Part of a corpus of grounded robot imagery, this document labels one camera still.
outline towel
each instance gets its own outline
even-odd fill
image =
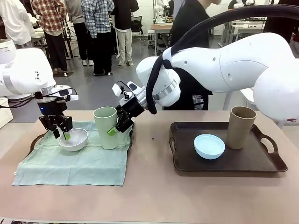
[[[127,154],[130,146],[128,129],[117,133],[119,145],[103,149],[95,122],[74,121],[73,128],[88,132],[84,148],[69,152],[60,147],[58,139],[48,132],[30,155],[19,165],[12,185],[115,185],[125,180]]]

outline bowl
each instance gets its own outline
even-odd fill
[[[225,150],[224,142],[215,135],[202,134],[194,139],[195,151],[202,158],[214,160],[221,156]]]
[[[69,131],[71,138],[69,140],[65,140],[64,136],[60,136],[59,145],[70,152],[75,152],[82,149],[88,139],[88,132],[81,128],[74,128]]]

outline person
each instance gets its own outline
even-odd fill
[[[74,24],[82,65],[87,66],[88,59],[88,65],[93,66],[93,41],[84,23],[81,0],[65,0],[65,6],[69,19]]]
[[[139,9],[136,0],[113,0],[115,15],[115,29],[120,49],[120,60],[118,66],[124,66],[127,50],[126,65],[133,66],[132,60],[132,19],[131,13]]]
[[[112,75],[111,35],[109,14],[114,10],[113,0],[82,0],[85,24],[93,39],[93,74]]]
[[[245,4],[246,4],[246,1],[247,1],[247,0],[242,0],[242,3],[245,5]],[[234,5],[237,4],[237,3],[238,3],[237,0],[232,0],[232,1],[229,3],[229,5],[228,5],[228,9],[229,9],[229,10],[234,9]]]
[[[185,0],[179,10],[170,31],[171,46],[173,46],[189,29],[206,20],[206,13],[212,3],[219,4],[221,0]],[[201,47],[209,48],[208,30],[185,44],[185,48]],[[209,95],[212,93],[198,83],[188,72],[183,69],[174,69],[181,79],[181,95],[179,100],[164,110],[207,110]]]
[[[173,16],[174,0],[170,0],[168,2],[168,5],[169,5],[169,14],[168,14],[168,16]]]
[[[0,16],[6,37],[14,42],[16,48],[31,48],[35,31],[23,4],[19,0],[1,0]]]
[[[32,0],[35,12],[40,15],[39,25],[43,28],[54,74],[57,69],[67,73],[65,43],[62,36],[62,20],[66,19],[66,8],[61,0]]]
[[[299,6],[299,0],[280,0],[278,4]],[[289,18],[268,17],[263,32],[279,34],[290,43],[297,22]]]

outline tray handle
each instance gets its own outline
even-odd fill
[[[267,155],[272,159],[273,165],[276,166],[276,168],[279,171],[285,172],[288,170],[288,167],[286,166],[285,162],[281,159],[279,153],[278,153],[278,146],[276,142],[268,135],[263,134],[256,125],[253,125],[251,128],[252,132],[255,134],[256,138],[259,140],[260,144],[263,146],[265,152]],[[265,138],[267,139],[274,148],[273,153],[269,153],[266,145],[264,145],[261,140]]]
[[[172,152],[173,156],[175,156],[175,154],[177,152],[175,143],[176,143],[176,141],[174,140],[174,137],[173,137],[173,134],[172,134],[172,131],[171,131],[171,128],[170,128],[170,131],[169,131],[169,146],[170,146],[170,149],[171,149],[171,152]]]
[[[278,154],[278,146],[277,146],[276,142],[275,142],[270,136],[263,134],[263,133],[258,129],[258,127],[257,127],[256,125],[253,125],[253,126],[252,126],[252,131],[253,131],[253,133],[255,133],[255,136],[257,137],[257,139],[259,140],[259,142],[262,144],[262,146],[265,148],[265,150],[266,150],[266,152],[267,152],[268,154],[273,154],[273,153],[274,153],[274,154]],[[274,152],[273,152],[273,153],[269,153],[269,152],[268,152],[268,149],[267,149],[267,147],[266,147],[266,145],[264,145],[264,144],[261,142],[261,140],[262,140],[263,138],[265,138],[265,139],[269,140],[269,142],[271,142],[271,144],[273,145],[273,148],[274,148]]]

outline plaid shirt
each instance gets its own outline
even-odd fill
[[[45,31],[63,29],[62,20],[66,18],[66,8],[61,0],[32,0],[32,7],[40,15],[39,25]]]
[[[114,9],[113,0],[82,0],[81,7],[92,38],[97,38],[97,33],[110,32],[109,13]]]

